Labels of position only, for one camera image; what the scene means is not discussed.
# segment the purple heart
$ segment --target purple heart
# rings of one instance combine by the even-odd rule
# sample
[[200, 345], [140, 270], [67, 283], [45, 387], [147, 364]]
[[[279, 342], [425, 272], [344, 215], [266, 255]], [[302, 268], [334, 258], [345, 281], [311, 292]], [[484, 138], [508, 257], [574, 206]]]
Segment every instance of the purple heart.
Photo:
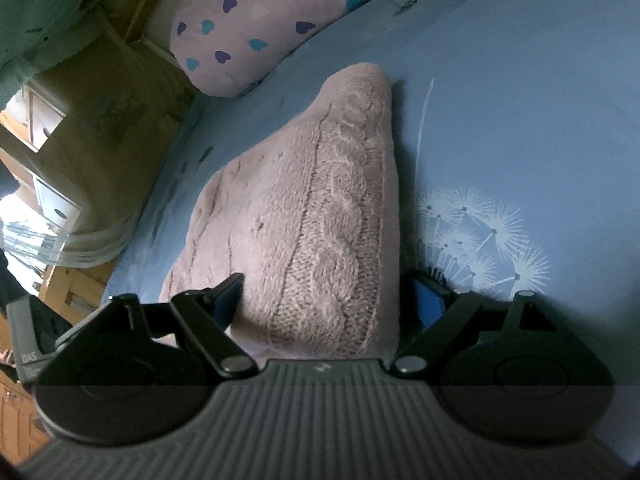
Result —
[[296, 22], [296, 32], [298, 34], [306, 34], [313, 28], [316, 28], [315, 23], [310, 22]]
[[226, 52], [224, 52], [223, 50], [216, 51], [216, 61], [221, 65], [224, 65], [230, 59], [231, 59], [231, 56]]
[[231, 9], [237, 6], [238, 2], [236, 2], [235, 0], [225, 0], [224, 2], [222, 2], [222, 10], [224, 10], [225, 12], [229, 12]]

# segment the mattress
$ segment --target mattress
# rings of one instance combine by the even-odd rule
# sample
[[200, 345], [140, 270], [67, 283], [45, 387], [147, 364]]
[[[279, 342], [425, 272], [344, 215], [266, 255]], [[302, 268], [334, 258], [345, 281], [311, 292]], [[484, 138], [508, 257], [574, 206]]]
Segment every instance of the mattress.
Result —
[[[373, 0], [248, 94], [196, 100], [106, 294], [157, 300], [211, 175], [331, 74], [373, 62], [393, 83], [404, 264], [496, 298], [545, 294], [638, 384], [638, 44], [640, 0]], [[629, 391], [600, 434], [638, 460]]]

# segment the beige knit sweater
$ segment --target beige knit sweater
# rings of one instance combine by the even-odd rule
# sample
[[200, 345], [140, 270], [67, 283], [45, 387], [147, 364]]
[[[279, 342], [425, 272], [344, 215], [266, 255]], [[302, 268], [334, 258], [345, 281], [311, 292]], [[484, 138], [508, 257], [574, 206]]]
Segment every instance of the beige knit sweater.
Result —
[[212, 177], [161, 301], [244, 272], [231, 335], [254, 356], [389, 357], [398, 260], [390, 86], [359, 64]]

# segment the silver screw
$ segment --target silver screw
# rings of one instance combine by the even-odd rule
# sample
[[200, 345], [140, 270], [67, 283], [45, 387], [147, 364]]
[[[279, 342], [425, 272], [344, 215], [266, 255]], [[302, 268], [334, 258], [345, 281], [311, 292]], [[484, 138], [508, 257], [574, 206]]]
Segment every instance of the silver screw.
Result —
[[399, 358], [394, 366], [401, 374], [417, 374], [427, 367], [427, 361], [417, 355], [405, 355]]
[[246, 355], [234, 355], [222, 359], [220, 363], [222, 369], [230, 374], [239, 374], [251, 369], [254, 366], [254, 362]]

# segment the wooden door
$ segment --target wooden door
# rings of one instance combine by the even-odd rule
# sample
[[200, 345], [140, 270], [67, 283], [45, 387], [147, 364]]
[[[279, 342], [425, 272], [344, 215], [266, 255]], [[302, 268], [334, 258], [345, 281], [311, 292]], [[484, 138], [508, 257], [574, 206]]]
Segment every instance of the wooden door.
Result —
[[0, 393], [0, 452], [11, 464], [18, 465], [50, 439], [38, 428], [35, 406], [20, 386], [2, 384]]

